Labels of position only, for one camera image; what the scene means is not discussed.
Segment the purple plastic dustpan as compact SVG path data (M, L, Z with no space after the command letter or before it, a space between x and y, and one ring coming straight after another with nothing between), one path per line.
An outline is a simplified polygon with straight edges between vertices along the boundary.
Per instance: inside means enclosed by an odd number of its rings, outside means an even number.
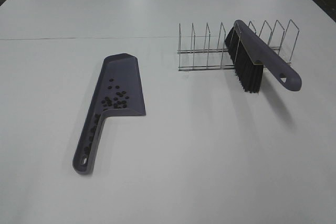
M107 118L145 115L137 57L126 53L107 56L74 153L74 170L81 175L92 173L100 135Z

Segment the purple hand brush black bristles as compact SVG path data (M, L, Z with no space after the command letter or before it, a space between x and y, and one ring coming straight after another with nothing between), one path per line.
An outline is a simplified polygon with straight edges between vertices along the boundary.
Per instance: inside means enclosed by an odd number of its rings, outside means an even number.
M302 80L279 55L261 40L242 20L234 22L225 38L235 74L245 92L258 93L264 68L287 90L299 91Z

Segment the dark coffee bean pile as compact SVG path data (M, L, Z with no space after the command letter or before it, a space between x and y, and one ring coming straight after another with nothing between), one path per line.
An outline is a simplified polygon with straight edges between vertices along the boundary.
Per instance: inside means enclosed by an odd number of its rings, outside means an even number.
M108 78L107 84L103 84L102 82L97 83L85 121L86 136L83 153L86 156L90 155L93 139L102 113L108 109L125 109L128 99L127 92L121 89L115 78Z

